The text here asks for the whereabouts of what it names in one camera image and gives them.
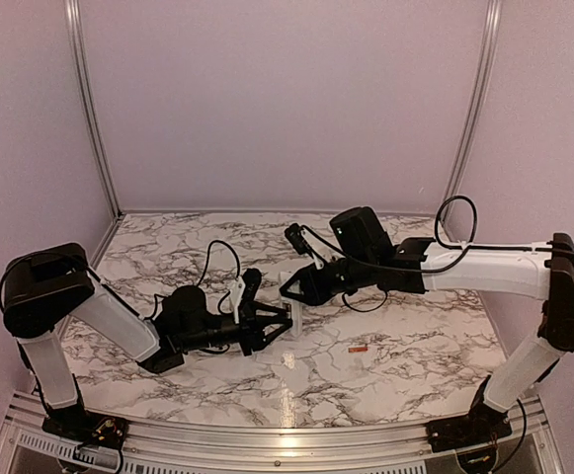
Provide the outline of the white remote control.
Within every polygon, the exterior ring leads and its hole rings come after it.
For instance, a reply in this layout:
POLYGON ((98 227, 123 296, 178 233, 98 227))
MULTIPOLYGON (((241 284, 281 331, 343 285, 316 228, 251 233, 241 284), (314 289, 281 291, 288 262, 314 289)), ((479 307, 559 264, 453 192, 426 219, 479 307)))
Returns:
MULTIPOLYGON (((290 272, 279 272, 278 283, 279 287, 282 287, 284 283, 292 276, 290 272)), ((301 295, 301 290, 299 288, 299 283, 295 282, 288 289, 287 292, 301 295)), ((293 339, 298 339, 302 334, 302 311, 303 304, 295 299, 288 296, 282 296, 280 293, 280 303, 283 309, 285 309, 292 321, 292 326, 289 330, 290 336, 293 339)))

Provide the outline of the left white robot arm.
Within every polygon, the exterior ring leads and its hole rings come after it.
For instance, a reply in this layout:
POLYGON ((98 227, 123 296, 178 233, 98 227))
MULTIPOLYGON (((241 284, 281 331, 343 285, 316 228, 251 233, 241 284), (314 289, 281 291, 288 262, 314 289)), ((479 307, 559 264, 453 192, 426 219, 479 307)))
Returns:
POLYGON ((35 376, 42 399, 58 425, 75 439, 88 438, 95 418, 84 409, 56 326, 76 318, 118 346, 149 373, 183 364, 192 351, 236 344, 246 356, 259 352, 293 324, 283 308, 257 300, 261 273, 249 269, 234 284, 233 308, 208 311, 197 285, 178 287, 157 313, 140 316, 90 268, 84 249, 69 243, 11 261, 0 280, 6 330, 35 376))

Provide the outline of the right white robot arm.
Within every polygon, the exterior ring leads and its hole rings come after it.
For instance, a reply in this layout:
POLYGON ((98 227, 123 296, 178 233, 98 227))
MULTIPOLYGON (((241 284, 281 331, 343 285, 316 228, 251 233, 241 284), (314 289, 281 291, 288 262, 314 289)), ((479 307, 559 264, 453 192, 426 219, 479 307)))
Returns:
POLYGON ((380 291, 424 294, 435 290, 510 293, 541 301, 539 327, 480 385, 459 432, 480 442, 505 418, 522 392, 574 353, 574 243, 565 233, 529 245, 451 243, 439 235, 391 242, 367 206, 336 215, 331 244, 305 225, 285 236, 313 263, 282 284, 283 297, 321 306, 338 294, 375 286, 380 291))

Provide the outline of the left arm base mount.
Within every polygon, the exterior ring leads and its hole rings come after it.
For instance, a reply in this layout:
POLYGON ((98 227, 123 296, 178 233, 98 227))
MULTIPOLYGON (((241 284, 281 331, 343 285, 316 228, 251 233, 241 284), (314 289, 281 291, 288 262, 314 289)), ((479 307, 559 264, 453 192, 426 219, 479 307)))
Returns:
POLYGON ((49 409, 42 423, 46 433, 77 441, 83 446, 101 446, 118 450, 123 447, 128 420, 73 405, 49 409))

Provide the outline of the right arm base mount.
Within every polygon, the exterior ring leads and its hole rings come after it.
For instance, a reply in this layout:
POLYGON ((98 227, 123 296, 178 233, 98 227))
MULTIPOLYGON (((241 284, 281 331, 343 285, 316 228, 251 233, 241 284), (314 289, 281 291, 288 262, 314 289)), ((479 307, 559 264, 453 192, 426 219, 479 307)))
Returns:
POLYGON ((426 424, 428 443, 433 452, 495 442, 512 434, 508 412, 496 411, 485 404, 484 392, 488 381, 489 377, 479 385, 466 414, 426 424))

